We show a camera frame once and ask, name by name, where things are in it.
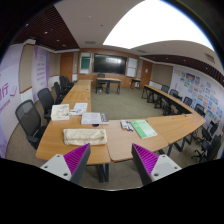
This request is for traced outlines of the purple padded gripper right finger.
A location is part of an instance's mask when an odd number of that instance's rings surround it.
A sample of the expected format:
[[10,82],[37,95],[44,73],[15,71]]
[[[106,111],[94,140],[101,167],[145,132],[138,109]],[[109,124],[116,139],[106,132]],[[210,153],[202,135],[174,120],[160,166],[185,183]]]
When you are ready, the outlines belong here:
[[181,167],[166,154],[156,155],[137,144],[132,144],[131,153],[143,185],[181,170]]

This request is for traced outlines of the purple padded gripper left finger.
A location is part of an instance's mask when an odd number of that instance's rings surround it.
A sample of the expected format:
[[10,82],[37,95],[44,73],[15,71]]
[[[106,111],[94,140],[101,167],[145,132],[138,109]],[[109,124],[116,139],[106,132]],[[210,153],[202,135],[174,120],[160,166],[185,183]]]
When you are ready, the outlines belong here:
[[86,144],[65,155],[54,155],[41,168],[72,183],[79,184],[89,156],[90,145]]

